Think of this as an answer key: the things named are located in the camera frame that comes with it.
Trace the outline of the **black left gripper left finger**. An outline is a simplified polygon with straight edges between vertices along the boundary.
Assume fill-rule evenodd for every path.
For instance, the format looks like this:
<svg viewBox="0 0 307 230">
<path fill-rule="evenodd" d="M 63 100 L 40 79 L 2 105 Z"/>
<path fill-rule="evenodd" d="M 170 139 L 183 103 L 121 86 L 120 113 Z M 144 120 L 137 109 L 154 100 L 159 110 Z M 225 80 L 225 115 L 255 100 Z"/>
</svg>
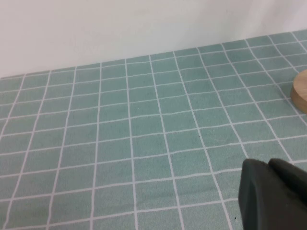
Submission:
<svg viewBox="0 0 307 230">
<path fill-rule="evenodd" d="M 238 192 L 243 229 L 276 229 L 271 191 L 277 184 L 278 177 L 268 164 L 255 159 L 243 161 Z"/>
</svg>

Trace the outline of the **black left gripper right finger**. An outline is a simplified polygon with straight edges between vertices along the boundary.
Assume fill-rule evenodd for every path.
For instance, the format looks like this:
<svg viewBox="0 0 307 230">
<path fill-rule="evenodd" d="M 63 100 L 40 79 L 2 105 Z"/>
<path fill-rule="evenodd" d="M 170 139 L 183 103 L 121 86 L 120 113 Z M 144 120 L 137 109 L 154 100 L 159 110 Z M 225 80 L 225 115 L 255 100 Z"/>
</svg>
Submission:
<svg viewBox="0 0 307 230">
<path fill-rule="evenodd" d="M 307 228 L 307 172 L 281 159 L 271 159 L 269 167 L 281 182 L 278 224 L 283 230 Z"/>
</svg>

